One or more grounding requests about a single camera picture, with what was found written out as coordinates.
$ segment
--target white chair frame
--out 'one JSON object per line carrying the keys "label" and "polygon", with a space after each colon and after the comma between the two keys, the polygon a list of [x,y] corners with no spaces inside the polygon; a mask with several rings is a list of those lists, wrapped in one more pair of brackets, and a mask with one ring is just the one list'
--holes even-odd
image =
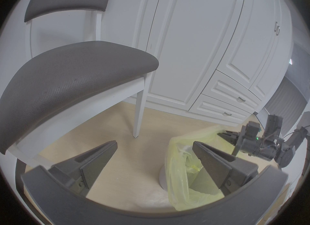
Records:
{"label": "white chair frame", "polygon": [[[101,40],[102,11],[94,12],[95,40]],[[28,59],[33,57],[31,26],[32,20],[26,22],[25,48]],[[39,155],[43,149],[88,119],[137,93],[133,129],[133,136],[136,138],[140,132],[152,73],[147,73],[138,79],[106,90],[69,107],[35,128],[18,142],[15,142],[8,151],[31,167],[42,165],[49,169],[54,163]]]}

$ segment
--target drawer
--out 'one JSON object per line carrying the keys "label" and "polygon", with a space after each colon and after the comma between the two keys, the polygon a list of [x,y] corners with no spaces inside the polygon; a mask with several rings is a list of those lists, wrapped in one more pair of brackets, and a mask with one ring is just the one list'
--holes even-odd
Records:
{"label": "drawer", "polygon": [[215,70],[202,94],[253,113],[261,100],[237,81]]}
{"label": "drawer", "polygon": [[199,95],[189,111],[238,124],[244,122],[251,115],[249,112],[203,94]]}

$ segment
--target wooden floor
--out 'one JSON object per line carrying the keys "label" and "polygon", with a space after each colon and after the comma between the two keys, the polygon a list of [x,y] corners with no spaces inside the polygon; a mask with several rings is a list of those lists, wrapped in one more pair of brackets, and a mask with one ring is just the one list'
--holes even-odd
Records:
{"label": "wooden floor", "polygon": [[[70,131],[44,149],[41,155],[56,163],[116,140],[118,150],[87,198],[122,210],[176,212],[158,180],[169,140],[216,124],[145,108],[140,135],[134,138],[134,107],[125,102],[116,104]],[[248,121],[258,122],[254,115],[244,125]],[[223,128],[240,131],[241,125]],[[245,157],[257,163],[259,171],[269,164],[277,166],[273,160],[268,162],[257,157]]]}

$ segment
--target yellow plastic bag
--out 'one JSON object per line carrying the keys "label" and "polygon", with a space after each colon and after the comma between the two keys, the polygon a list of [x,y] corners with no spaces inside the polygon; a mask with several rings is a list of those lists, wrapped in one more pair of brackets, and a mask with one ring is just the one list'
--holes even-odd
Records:
{"label": "yellow plastic bag", "polygon": [[169,202],[176,210],[200,207],[224,197],[192,150],[193,142],[199,141],[231,154],[234,146],[217,135],[221,132],[221,126],[213,126],[171,138],[165,173]]}

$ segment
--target gray chair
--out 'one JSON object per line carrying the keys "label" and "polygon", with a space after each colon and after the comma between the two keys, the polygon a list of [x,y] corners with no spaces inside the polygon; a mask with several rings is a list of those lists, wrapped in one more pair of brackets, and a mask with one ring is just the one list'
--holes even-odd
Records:
{"label": "gray chair", "polygon": [[[133,136],[139,134],[158,60],[144,51],[100,41],[108,0],[30,0],[25,13],[29,61],[0,98],[0,152],[50,167],[38,153],[86,120],[137,93]],[[58,47],[32,58],[32,19],[64,10],[92,10],[96,41]]]}

